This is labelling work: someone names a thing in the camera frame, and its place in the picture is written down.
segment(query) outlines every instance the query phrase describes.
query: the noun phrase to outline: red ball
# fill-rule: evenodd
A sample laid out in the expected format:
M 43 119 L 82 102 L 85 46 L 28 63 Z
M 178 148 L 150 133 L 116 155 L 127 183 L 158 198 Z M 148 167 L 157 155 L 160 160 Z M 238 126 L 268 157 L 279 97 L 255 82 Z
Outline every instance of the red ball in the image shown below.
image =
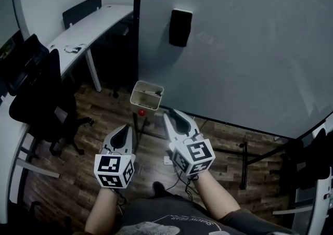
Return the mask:
M 146 110 L 139 109 L 139 116 L 144 116 L 144 115 L 146 115 Z

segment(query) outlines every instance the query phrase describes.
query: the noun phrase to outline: black sleeve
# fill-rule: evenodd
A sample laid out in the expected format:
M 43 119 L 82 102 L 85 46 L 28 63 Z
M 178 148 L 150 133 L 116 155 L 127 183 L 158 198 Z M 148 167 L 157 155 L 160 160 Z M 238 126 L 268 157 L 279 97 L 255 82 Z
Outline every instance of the black sleeve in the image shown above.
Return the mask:
M 231 212 L 219 220 L 219 222 L 248 235 L 268 235 L 274 233 L 297 235 L 296 232 L 267 222 L 245 209 Z

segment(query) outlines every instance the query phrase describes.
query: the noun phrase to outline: forearm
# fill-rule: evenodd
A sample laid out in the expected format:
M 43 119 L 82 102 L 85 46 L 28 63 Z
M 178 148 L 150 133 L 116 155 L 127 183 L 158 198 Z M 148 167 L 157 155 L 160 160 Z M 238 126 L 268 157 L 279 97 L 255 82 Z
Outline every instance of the forearm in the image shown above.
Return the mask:
M 116 215 L 117 195 L 107 188 L 101 188 L 84 231 L 93 235 L 110 234 Z
M 219 220 L 232 211 L 240 209 L 236 200 L 208 172 L 198 174 L 194 184 L 208 212 Z

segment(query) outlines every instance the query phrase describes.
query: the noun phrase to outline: gray t-shirt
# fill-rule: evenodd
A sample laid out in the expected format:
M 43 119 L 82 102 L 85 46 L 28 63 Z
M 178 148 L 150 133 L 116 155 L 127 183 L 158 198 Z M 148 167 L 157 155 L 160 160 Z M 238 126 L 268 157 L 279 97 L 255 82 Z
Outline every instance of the gray t-shirt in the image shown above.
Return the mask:
M 138 199 L 126 210 L 117 235 L 258 235 L 296 234 L 264 221 L 248 210 L 229 213 L 213 220 L 200 205 L 181 197 Z

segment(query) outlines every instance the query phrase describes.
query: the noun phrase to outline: chair backrest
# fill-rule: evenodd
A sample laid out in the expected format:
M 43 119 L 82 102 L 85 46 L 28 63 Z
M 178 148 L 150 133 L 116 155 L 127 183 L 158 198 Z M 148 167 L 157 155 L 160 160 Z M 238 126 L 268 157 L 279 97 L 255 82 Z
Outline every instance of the chair backrest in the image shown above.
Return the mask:
M 11 103 L 9 115 L 20 122 L 44 127 L 59 124 L 54 112 L 61 101 L 59 52 L 54 49 L 37 66 L 38 73 L 21 88 Z
M 102 7 L 102 0 L 86 0 L 62 13 L 63 24 L 67 30 L 70 24 L 74 25 L 89 14 Z
M 49 54 L 35 34 L 0 62 L 0 70 L 8 92 L 15 96 L 19 89 L 34 76 L 38 64 Z

